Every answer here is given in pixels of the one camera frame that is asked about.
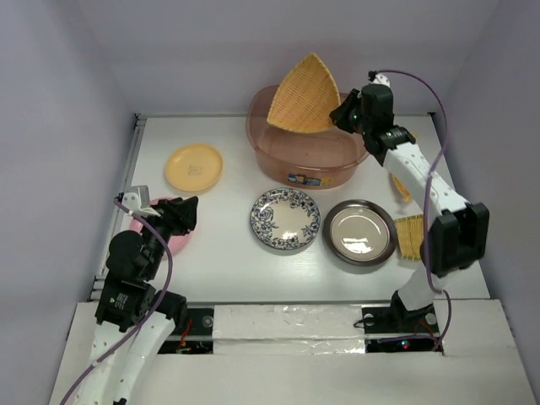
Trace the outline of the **round pink plastic plate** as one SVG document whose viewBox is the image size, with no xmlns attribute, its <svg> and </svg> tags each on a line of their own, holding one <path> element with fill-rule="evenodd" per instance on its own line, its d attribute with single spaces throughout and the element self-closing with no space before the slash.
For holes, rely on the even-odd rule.
<svg viewBox="0 0 540 405">
<path fill-rule="evenodd" d="M 136 219 L 132 219 L 129 225 L 129 229 L 140 233 L 143 229 L 143 226 Z M 168 247 L 170 248 L 172 256 L 175 256 L 179 251 L 181 251 L 189 243 L 191 237 L 192 233 L 186 235 L 171 236 Z"/>
</svg>

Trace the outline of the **triangular woven bamboo plate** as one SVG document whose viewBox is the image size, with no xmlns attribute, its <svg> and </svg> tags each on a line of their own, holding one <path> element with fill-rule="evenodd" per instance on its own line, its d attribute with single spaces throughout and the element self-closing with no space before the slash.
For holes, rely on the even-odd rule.
<svg viewBox="0 0 540 405">
<path fill-rule="evenodd" d="M 311 52 L 278 86 L 267 123 L 289 132 L 324 132 L 332 127 L 330 113 L 340 105 L 340 93 L 331 72 Z"/>
</svg>

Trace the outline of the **blue floral ceramic plate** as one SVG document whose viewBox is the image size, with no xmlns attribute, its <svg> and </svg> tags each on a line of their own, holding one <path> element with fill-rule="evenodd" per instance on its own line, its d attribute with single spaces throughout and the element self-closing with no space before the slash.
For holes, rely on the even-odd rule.
<svg viewBox="0 0 540 405">
<path fill-rule="evenodd" d="M 264 192 L 252 205 L 250 226 L 265 246 L 294 251 L 308 246 L 321 228 L 315 200 L 301 190 L 279 187 Z"/>
</svg>

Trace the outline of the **dark rimmed beige plate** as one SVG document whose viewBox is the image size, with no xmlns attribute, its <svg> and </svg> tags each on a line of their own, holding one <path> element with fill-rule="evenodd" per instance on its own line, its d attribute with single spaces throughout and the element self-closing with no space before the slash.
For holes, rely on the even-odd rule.
<svg viewBox="0 0 540 405">
<path fill-rule="evenodd" d="M 349 199 L 332 207 L 322 225 L 328 250 L 348 265 L 367 268 L 387 262 L 397 249 L 397 229 L 380 205 Z"/>
</svg>

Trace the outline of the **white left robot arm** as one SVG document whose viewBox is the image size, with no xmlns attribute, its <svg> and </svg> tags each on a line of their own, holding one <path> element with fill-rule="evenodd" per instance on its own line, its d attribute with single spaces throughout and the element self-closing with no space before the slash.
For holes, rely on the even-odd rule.
<svg viewBox="0 0 540 405">
<path fill-rule="evenodd" d="M 62 404 L 128 404 L 165 339 L 186 325 L 186 298 L 169 290 L 169 242 L 196 228 L 197 197 L 152 204 L 141 186 L 113 202 L 142 228 L 124 230 L 109 243 L 88 364 Z"/>
</svg>

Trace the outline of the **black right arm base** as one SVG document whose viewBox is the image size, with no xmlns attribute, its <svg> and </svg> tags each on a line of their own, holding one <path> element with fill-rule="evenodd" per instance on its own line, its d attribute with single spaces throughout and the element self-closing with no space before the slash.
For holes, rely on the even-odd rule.
<svg viewBox="0 0 540 405">
<path fill-rule="evenodd" d="M 363 307 L 354 328 L 367 335 L 367 353 L 443 352 L 434 305 L 408 311 L 397 293 L 388 305 Z"/>
</svg>

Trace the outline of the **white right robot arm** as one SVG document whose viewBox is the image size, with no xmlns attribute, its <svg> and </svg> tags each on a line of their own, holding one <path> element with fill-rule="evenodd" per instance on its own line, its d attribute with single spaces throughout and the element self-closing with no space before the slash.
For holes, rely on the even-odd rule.
<svg viewBox="0 0 540 405">
<path fill-rule="evenodd" d="M 352 90 L 330 114 L 332 123 L 358 133 L 366 150 L 394 175 L 422 208 L 425 236 L 421 265 L 397 290 L 388 320 L 399 331 L 419 321 L 419 313 L 441 294 L 447 278 L 484 256 L 489 210 L 457 193 L 423 155 L 416 138 L 394 122 L 393 93 L 383 79 Z"/>
</svg>

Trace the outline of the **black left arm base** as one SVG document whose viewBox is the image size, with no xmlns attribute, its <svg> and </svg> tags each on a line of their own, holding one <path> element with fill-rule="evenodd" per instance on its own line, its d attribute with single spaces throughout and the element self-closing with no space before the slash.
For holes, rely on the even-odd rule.
<svg viewBox="0 0 540 405">
<path fill-rule="evenodd" d="M 161 345 L 158 354 L 212 354 L 213 307 L 189 307 L 186 321 Z"/>
</svg>

